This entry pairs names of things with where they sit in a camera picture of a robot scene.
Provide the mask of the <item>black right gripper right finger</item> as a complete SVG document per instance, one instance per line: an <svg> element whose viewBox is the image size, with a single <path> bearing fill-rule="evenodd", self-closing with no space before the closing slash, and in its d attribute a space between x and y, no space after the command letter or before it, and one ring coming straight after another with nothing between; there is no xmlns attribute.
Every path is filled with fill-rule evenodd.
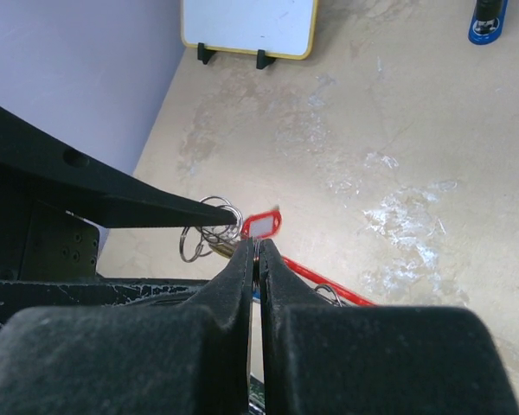
<svg viewBox="0 0 519 415"><path fill-rule="evenodd" d="M489 330L442 306L335 306L259 245L271 414L517 414Z"/></svg>

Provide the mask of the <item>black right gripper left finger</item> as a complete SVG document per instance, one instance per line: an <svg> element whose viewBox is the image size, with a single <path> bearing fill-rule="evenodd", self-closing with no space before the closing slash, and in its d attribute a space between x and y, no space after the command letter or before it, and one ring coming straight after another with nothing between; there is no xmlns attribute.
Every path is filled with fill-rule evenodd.
<svg viewBox="0 0 519 415"><path fill-rule="evenodd" d="M254 246L173 306L34 307L0 331L0 414L242 414Z"/></svg>

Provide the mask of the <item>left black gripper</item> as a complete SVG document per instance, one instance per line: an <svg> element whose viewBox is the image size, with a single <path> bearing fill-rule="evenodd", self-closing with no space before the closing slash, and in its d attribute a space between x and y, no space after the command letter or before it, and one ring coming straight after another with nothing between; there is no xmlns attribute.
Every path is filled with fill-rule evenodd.
<svg viewBox="0 0 519 415"><path fill-rule="evenodd" d="M0 281L99 280L99 230L80 217L106 228L236 222L225 209L154 188L0 107Z"/></svg>

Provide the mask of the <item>red-handled metal key organizer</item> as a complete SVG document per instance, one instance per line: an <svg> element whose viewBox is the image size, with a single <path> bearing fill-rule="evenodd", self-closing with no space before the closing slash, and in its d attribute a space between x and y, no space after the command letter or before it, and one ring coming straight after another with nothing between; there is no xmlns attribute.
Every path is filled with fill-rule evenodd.
<svg viewBox="0 0 519 415"><path fill-rule="evenodd" d="M333 292L337 302L344 300L346 303L354 304L356 306L375 306L375 303L371 302L367 298L362 297L343 285L306 268L300 263L289 259L286 256L283 256L282 259L286 266L300 277L310 281L316 287L324 287L328 291Z"/></svg>

